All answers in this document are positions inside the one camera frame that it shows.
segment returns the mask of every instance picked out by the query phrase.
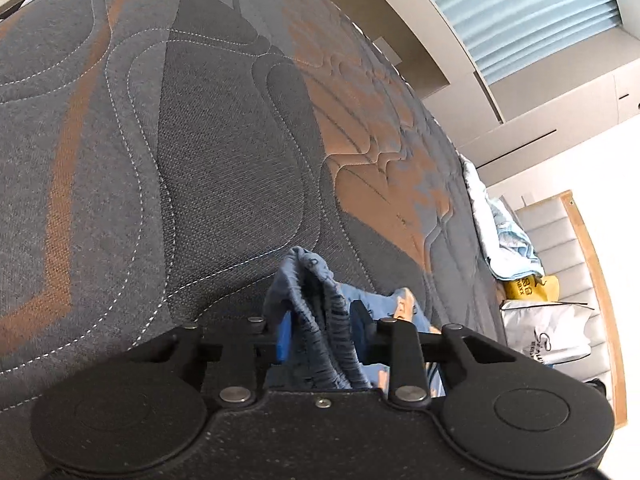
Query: yellow bag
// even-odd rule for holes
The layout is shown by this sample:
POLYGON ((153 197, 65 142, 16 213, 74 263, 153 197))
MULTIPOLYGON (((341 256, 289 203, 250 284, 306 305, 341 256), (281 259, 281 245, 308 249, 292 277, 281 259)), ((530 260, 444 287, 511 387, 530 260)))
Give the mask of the yellow bag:
POLYGON ((560 282, 555 276, 536 278, 533 274, 512 282, 504 282, 508 300, 558 301, 560 282))

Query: folded blanket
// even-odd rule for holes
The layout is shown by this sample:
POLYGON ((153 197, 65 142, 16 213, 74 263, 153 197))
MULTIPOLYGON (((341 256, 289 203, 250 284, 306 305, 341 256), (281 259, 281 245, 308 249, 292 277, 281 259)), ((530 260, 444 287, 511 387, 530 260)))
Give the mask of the folded blanket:
MULTIPOLYGON (((268 371, 270 387, 296 389, 371 388, 384 365, 362 365, 351 336, 350 304, 361 300, 373 319, 398 317, 403 308, 419 332, 431 324, 408 288, 380 296, 338 283, 318 254, 293 247, 280 264, 264 300, 264 317, 272 326, 291 317, 287 361, 268 371)), ((432 395, 444 394, 439 374, 431 373, 432 395)))
POLYGON ((513 220, 501 200, 489 198, 473 163, 458 155, 480 246, 491 272, 506 282, 532 274, 544 276, 542 263, 526 232, 513 220))

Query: white wall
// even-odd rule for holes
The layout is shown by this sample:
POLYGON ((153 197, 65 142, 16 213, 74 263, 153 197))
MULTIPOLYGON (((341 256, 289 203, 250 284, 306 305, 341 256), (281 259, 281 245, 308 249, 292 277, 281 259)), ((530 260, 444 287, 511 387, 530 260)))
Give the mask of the white wall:
POLYGON ((628 396, 626 428, 602 463, 613 480, 638 478, 640 442, 640 116, 489 188, 513 208, 571 189, 598 253, 616 314, 628 396))

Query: headboard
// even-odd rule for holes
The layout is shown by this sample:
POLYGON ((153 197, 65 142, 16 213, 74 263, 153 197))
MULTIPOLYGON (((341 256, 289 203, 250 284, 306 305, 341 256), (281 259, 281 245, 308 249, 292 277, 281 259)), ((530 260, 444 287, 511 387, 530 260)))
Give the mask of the headboard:
POLYGON ((626 425, 625 369, 616 318, 598 255, 572 192, 526 206, 516 215, 545 272, 558 277, 560 300, 586 302, 595 309, 585 328, 591 355, 556 368, 581 381, 602 380, 616 428, 626 425))

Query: gray quilted bedspread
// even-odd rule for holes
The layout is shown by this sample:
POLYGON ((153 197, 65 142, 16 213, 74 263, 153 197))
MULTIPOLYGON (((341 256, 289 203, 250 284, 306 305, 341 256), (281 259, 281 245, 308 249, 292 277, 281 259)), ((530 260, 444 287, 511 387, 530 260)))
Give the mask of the gray quilted bedspread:
POLYGON ((33 399, 260 311, 300 245, 500 338, 456 152, 329 0, 35 0, 0 23, 0 479, 33 399))

